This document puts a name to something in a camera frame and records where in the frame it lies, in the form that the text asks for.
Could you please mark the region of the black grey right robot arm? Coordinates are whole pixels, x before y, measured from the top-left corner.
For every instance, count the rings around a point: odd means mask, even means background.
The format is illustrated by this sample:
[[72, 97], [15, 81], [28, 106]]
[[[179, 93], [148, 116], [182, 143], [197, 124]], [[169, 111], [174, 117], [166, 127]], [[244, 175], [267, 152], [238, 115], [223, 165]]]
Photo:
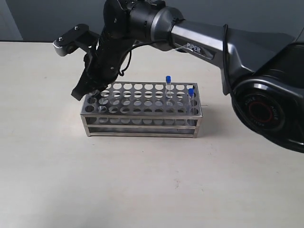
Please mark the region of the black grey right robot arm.
[[245, 126], [280, 147], [304, 151], [303, 41], [191, 22], [162, 0], [108, 0], [103, 15], [103, 31], [88, 45], [71, 93], [75, 99], [105, 90], [136, 47], [178, 49], [221, 70], [223, 93]]

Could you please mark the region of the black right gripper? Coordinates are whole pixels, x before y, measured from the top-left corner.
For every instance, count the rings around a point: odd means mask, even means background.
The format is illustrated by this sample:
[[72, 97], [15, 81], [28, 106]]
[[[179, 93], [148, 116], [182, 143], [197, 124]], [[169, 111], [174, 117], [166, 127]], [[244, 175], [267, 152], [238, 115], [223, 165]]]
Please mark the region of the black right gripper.
[[102, 33], [71, 95], [80, 101], [90, 92], [97, 95], [104, 91], [117, 79], [122, 61], [132, 46], [132, 38], [115, 39], [109, 33]]

